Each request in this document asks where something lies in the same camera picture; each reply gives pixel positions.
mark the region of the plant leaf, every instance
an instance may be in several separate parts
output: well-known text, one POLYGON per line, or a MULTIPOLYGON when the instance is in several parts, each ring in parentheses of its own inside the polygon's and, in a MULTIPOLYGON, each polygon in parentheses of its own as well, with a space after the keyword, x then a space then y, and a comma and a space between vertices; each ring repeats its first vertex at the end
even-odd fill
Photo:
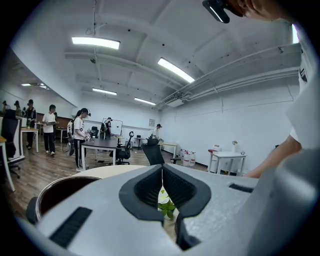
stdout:
POLYGON ((158 208, 164 209, 166 206, 163 203, 158 203, 158 208))
POLYGON ((171 220, 174 218, 174 212, 172 210, 168 210, 166 214, 171 220))
POLYGON ((174 209, 176 209, 176 207, 173 204, 171 204, 167 207, 167 209, 173 211, 174 209))
POLYGON ((167 209, 163 209, 161 212, 163 213, 164 216, 166 216, 166 214, 168 213, 168 210, 167 209))

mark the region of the bottle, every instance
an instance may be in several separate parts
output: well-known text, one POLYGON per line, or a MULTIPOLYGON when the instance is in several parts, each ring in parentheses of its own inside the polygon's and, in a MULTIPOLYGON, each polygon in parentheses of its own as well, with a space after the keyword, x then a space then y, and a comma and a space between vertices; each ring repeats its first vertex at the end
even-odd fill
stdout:
POLYGON ((190 166, 190 155, 188 151, 184 154, 183 166, 190 166))
POLYGON ((191 152, 190 155, 190 166, 195 166, 196 165, 196 154, 195 152, 191 152))

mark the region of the beige round table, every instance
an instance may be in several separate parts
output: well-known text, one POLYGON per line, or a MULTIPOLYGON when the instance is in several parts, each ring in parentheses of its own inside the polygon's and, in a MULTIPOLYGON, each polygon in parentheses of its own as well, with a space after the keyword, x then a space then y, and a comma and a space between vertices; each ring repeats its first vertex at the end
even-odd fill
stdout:
POLYGON ((139 168, 145 167, 144 165, 111 165, 111 166, 103 166, 98 168, 93 168, 85 171, 81 171, 72 176, 91 176, 97 177, 100 179, 109 178, 112 176, 116 176, 119 174, 124 174, 139 168))

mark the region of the office chair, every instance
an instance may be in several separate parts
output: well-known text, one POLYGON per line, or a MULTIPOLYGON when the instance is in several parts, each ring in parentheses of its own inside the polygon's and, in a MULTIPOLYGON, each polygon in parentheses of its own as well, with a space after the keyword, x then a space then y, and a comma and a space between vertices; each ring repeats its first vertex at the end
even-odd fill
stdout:
POLYGON ((92 136, 94 136, 95 138, 98 138, 98 133, 99 133, 98 127, 92 126, 91 131, 92 131, 92 136))
MULTIPOLYGON (((5 142, 5 152, 7 158, 13 158, 16 153, 16 147, 14 144, 14 137, 16 133, 16 129, 18 127, 18 120, 16 119, 16 111, 13 109, 8 109, 5 112, 4 118, 2 120, 2 131, 1 136, 6 139, 5 142)), ((20 179, 20 175, 13 171, 13 168, 21 168, 16 164, 10 164, 8 162, 9 171, 17 176, 20 179)))
MULTIPOLYGON (((123 165, 123 164, 128 164, 130 165, 129 162, 127 161, 124 161, 124 159, 129 159, 130 158, 130 142, 131 142, 131 138, 133 136, 135 136, 134 132, 131 131, 129 133, 129 136, 130 136, 130 139, 128 140, 126 146, 125 146, 125 149, 124 151, 121 150, 121 144, 118 144, 116 150, 115 150, 115 159, 118 160, 115 164, 118 166, 118 165, 123 165)), ((113 157, 114 156, 114 152, 112 151, 110 154, 109 154, 110 157, 113 157)))
MULTIPOLYGON (((165 163, 158 143, 159 141, 156 138, 149 138, 147 143, 142 144, 143 152, 148 158, 151 166, 165 163)), ((180 158, 174 157, 170 158, 170 160, 173 160, 173 163, 176 164, 177 160, 180 160, 180 158)))

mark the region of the wooden floor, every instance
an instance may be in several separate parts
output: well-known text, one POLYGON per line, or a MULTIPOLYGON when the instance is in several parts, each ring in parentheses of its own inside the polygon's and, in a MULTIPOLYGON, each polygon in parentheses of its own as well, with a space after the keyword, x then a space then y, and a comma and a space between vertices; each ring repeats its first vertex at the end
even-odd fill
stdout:
MULTIPOLYGON (((63 149, 66 150, 64 143, 60 143, 58 140, 56 141, 55 156, 46 154, 42 136, 39 136, 39 153, 36 152, 35 141, 33 142, 33 148, 31 150, 27 150, 25 143, 26 142, 24 142, 23 145, 25 160, 19 163, 21 170, 17 170, 20 179, 18 179, 15 174, 11 174, 15 192, 11 191, 8 181, 2 185, 12 211, 21 218, 25 218, 25 212, 30 199, 38 196, 42 189, 48 184, 77 173, 75 155, 73 154, 73 156, 70 157, 66 156, 66 153, 63 152, 63 149)), ((173 156, 172 154, 162 151, 162 155, 166 163, 171 162, 170 158, 173 156)), ((109 159, 109 162, 112 162, 112 158, 109 157, 109 153, 107 152, 103 158, 109 159)), ((134 149, 131 151, 131 157, 128 161, 131 165, 150 165, 143 150, 134 149)), ((106 165, 106 163, 99 163, 95 160, 93 149, 87 149, 85 163, 89 165, 89 169, 106 165)), ((201 171, 207 170, 206 167, 199 164, 196 164, 192 168, 201 171)))

